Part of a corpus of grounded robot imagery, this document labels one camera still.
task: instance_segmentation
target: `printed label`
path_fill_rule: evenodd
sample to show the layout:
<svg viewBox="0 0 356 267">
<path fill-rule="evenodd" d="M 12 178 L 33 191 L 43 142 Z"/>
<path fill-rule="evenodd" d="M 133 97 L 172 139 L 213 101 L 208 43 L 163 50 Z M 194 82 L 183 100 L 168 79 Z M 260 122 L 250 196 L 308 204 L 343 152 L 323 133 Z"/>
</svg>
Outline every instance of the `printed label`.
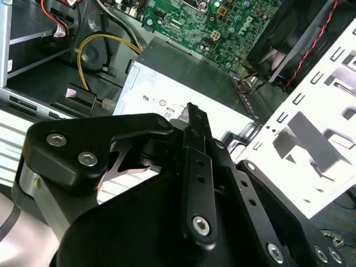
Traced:
<svg viewBox="0 0 356 267">
<path fill-rule="evenodd" d="M 73 6 L 77 0 L 67 0 L 68 4 L 70 4 L 71 6 Z"/>
<path fill-rule="evenodd" d="M 9 60 L 7 62 L 7 72 L 10 72 L 10 71 L 12 71 L 12 60 Z"/>
<path fill-rule="evenodd" d="M 66 30 L 63 28 L 62 25 L 57 23 L 57 30 L 56 30 L 55 34 L 53 35 L 53 37 L 61 38 L 61 37 L 64 37 L 65 35 L 66 35 Z"/>
</svg>

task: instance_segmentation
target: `screw hole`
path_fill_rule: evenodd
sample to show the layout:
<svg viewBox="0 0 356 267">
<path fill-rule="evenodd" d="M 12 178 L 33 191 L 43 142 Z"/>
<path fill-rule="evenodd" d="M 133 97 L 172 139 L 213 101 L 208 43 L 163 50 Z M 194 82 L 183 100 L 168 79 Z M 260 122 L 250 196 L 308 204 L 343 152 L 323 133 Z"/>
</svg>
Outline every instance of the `screw hole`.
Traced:
<svg viewBox="0 0 356 267">
<path fill-rule="evenodd" d="M 257 206 L 256 202 L 253 199 L 249 199 L 249 202 L 251 203 L 252 206 Z"/>
<path fill-rule="evenodd" d="M 198 175 L 197 178 L 198 178 L 198 181 L 200 181 L 202 184 L 205 183 L 205 178 L 204 177 Z"/>
<path fill-rule="evenodd" d="M 199 166 L 204 167 L 204 163 L 202 163 L 201 160 L 197 160 L 196 163 L 198 163 Z"/>
</svg>

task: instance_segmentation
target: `red wire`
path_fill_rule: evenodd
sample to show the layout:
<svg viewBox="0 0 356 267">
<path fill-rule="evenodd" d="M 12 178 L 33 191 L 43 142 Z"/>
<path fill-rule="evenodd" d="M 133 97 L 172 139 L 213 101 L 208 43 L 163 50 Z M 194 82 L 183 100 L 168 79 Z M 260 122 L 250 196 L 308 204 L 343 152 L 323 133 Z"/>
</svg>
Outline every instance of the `red wire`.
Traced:
<svg viewBox="0 0 356 267">
<path fill-rule="evenodd" d="M 44 3 L 45 3 L 45 0 L 41 0 L 41 8 L 42 8 L 43 12 L 46 14 L 46 16 L 49 17 L 51 20 L 53 20 L 53 21 L 59 23 L 61 26 L 63 26 L 63 28 L 66 30 L 66 33 L 69 34 L 68 26 L 67 26 L 64 22 L 60 21 L 59 19 L 54 18 L 54 16 L 52 16 L 52 15 L 45 9 L 45 7 L 44 7 L 45 4 L 44 4 Z"/>
<path fill-rule="evenodd" d="M 338 5 L 338 0 L 335 0 L 334 2 L 334 6 L 332 8 L 332 10 L 330 10 L 329 12 L 329 16 L 328 16 L 328 19 L 327 21 L 325 22 L 325 24 L 322 26 L 322 29 L 320 30 L 319 32 L 319 35 L 317 36 L 317 38 L 314 40 L 312 46 L 306 51 L 306 53 L 304 54 L 303 58 L 299 61 L 299 64 L 298 64 L 298 68 L 295 70 L 292 78 L 287 82 L 287 84 L 284 86 L 283 88 L 283 92 L 285 92 L 285 90 L 290 86 L 290 83 L 292 82 L 292 80 L 294 80 L 304 62 L 304 60 L 306 59 L 306 57 L 309 55 L 309 53 L 314 49 L 314 47 L 317 45 L 318 41 L 320 40 L 321 36 L 323 36 L 324 32 L 325 32 L 325 29 L 327 27 L 327 25 L 329 24 L 329 22 L 332 20 L 332 16 L 333 16 L 333 13 L 334 13 L 334 10 L 336 9 L 336 6 Z"/>
</svg>

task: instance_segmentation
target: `white connector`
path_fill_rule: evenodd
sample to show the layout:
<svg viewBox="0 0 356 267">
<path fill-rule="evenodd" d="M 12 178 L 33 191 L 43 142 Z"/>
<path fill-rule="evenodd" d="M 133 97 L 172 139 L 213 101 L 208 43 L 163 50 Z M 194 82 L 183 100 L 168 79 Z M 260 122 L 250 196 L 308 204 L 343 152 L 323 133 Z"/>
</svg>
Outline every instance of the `white connector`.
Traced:
<svg viewBox="0 0 356 267">
<path fill-rule="evenodd" d="M 116 101 L 112 101 L 111 99 L 104 98 L 103 101 L 102 101 L 102 108 L 104 110 L 114 111 L 116 105 L 117 105 L 117 102 Z"/>
</svg>

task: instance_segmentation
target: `cable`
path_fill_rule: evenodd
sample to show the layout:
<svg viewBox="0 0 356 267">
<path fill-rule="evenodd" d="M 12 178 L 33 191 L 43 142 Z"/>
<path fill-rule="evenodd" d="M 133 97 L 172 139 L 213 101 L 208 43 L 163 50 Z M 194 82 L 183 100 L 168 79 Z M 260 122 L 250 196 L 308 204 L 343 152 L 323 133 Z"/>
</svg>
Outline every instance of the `cable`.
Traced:
<svg viewBox="0 0 356 267">
<path fill-rule="evenodd" d="M 121 18 L 110 12 L 104 5 L 103 3 L 100 2 L 100 0 L 94 0 L 97 8 L 101 11 L 101 13 L 105 14 L 112 22 L 116 23 L 119 25 L 128 35 L 130 38 L 130 41 L 133 45 L 140 47 L 139 42 L 137 40 L 137 37 L 131 27 Z"/>
<path fill-rule="evenodd" d="M 325 24 L 322 26 L 322 29 L 320 30 L 317 38 L 314 40 L 312 46 L 306 51 L 306 53 L 304 54 L 303 58 L 299 61 L 299 64 L 298 64 L 298 68 L 295 70 L 293 76 L 291 79 L 289 79 L 289 81 L 287 82 L 287 84 L 284 86 L 283 88 L 283 92 L 285 92 L 285 90 L 290 86 L 291 82 L 296 78 L 299 70 L 301 69 L 301 66 L 303 65 L 303 62 L 304 60 L 307 58 L 307 56 L 309 55 L 309 53 L 314 49 L 314 47 L 317 45 L 318 41 L 320 40 L 321 36 L 323 36 L 324 32 L 325 32 L 325 29 L 327 27 L 327 25 L 329 24 L 329 22 L 332 20 L 332 16 L 333 16 L 333 13 L 334 13 L 334 10 L 336 9 L 336 6 L 338 5 L 338 0 L 335 0 L 334 2 L 334 6 L 333 8 L 330 10 L 329 12 L 329 16 L 328 16 L 328 19 L 327 21 L 325 22 Z"/>
<path fill-rule="evenodd" d="M 248 74 L 245 78 L 240 79 L 238 82 L 238 87 L 240 87 L 242 82 L 245 81 L 247 78 L 255 76 L 256 74 L 257 74 L 257 72 L 252 72 L 252 73 Z"/>
<path fill-rule="evenodd" d="M 344 214 L 345 217 L 346 217 L 347 219 L 349 219 L 351 223 L 353 223 L 353 224 L 355 223 L 355 218 L 352 217 L 353 215 L 351 215 L 350 213 L 348 213 L 348 212 L 342 210 L 339 206 L 335 206 L 335 207 L 336 207 L 342 214 Z"/>
<path fill-rule="evenodd" d="M 346 210 L 356 210 L 354 207 L 344 207 L 344 206 L 341 206 L 339 203 L 336 203 L 336 201 L 333 201 L 334 204 L 338 205 L 339 207 L 342 207 L 343 209 L 346 209 Z"/>
<path fill-rule="evenodd" d="M 45 0 L 41 0 L 41 8 L 44 12 L 44 14 L 50 18 L 51 20 L 55 21 L 56 23 L 60 24 L 65 30 L 66 30 L 66 34 L 69 34 L 69 29 L 68 29 L 68 26 L 63 22 L 61 21 L 60 19 L 58 18 L 55 18 L 52 14 L 50 14 L 46 8 L 44 7 L 45 6 Z"/>
<path fill-rule="evenodd" d="M 259 88 L 265 86 L 267 84 L 267 82 L 261 83 L 260 85 L 257 85 L 255 89 L 253 89 L 253 91 L 250 93 L 250 95 L 252 95 L 254 92 L 256 92 Z"/>
<path fill-rule="evenodd" d="M 344 243 L 344 245 L 343 245 L 340 249 L 342 249 L 342 248 L 345 247 L 345 246 L 348 246 L 348 247 L 350 247 L 350 248 L 356 249 L 356 246 L 351 246 L 351 245 L 348 245 L 348 244 L 345 244 L 345 243 Z"/>
<path fill-rule="evenodd" d="M 78 26 L 77 26 L 77 31 L 74 34 L 73 39 L 71 40 L 71 43 L 78 38 L 78 35 L 79 35 L 79 32 L 80 32 L 80 25 L 82 24 L 82 15 L 80 14 L 80 9 L 79 9 L 78 2 L 74 3 L 74 6 L 75 6 L 76 11 L 77 11 L 77 16 L 78 16 Z"/>
<path fill-rule="evenodd" d="M 340 233 L 344 233 L 343 235 L 345 236 L 345 238 L 347 237 L 347 234 L 346 234 L 346 230 L 344 229 L 341 229 L 341 228 L 338 228 L 338 227 L 335 227 L 335 226 L 330 226 L 326 221 L 324 220 L 321 220 L 321 219 L 317 219 L 317 218 L 310 218 L 310 220 L 314 220 L 314 221 L 318 221 L 318 222 L 321 222 L 322 224 L 325 224 L 327 226 L 327 228 L 329 229 L 334 229 Z"/>
<path fill-rule="evenodd" d="M 100 14 L 100 22 L 101 22 L 101 29 L 103 31 L 105 31 L 106 27 L 105 27 L 105 21 L 104 21 L 104 15 L 103 14 Z M 106 49 L 106 63 L 103 66 L 104 67 L 108 67 L 110 65 L 110 62 L 111 62 L 112 52 L 110 50 L 109 42 L 108 42 L 108 39 L 106 37 L 104 37 L 104 43 L 105 43 L 105 49 Z"/>
<path fill-rule="evenodd" d="M 133 45 L 129 41 L 127 41 L 125 39 L 122 39 L 122 38 L 120 38 L 118 36 L 115 36 L 113 34 L 110 34 L 110 33 L 97 33 L 96 32 L 96 33 L 93 33 L 93 34 L 89 35 L 88 37 L 86 37 L 84 39 L 84 41 L 81 43 L 81 45 L 79 46 L 78 55 L 77 55 L 77 64 L 78 64 L 79 75 L 80 75 L 80 78 L 81 78 L 82 83 L 84 85 L 84 88 L 86 90 L 88 90 L 88 91 L 90 91 L 90 88 L 88 86 L 88 83 L 85 80 L 85 76 L 84 76 L 83 69 L 82 69 L 82 61 L 81 61 L 82 51 L 83 51 L 83 49 L 84 49 L 86 44 L 88 44 L 91 40 L 94 40 L 94 39 L 99 38 L 99 37 L 106 37 L 106 38 L 114 39 L 114 40 L 116 40 L 118 42 L 122 42 L 126 46 L 131 48 L 133 51 L 135 51 L 137 54 L 140 54 L 142 52 L 141 49 L 139 49 L 137 46 Z"/>
</svg>

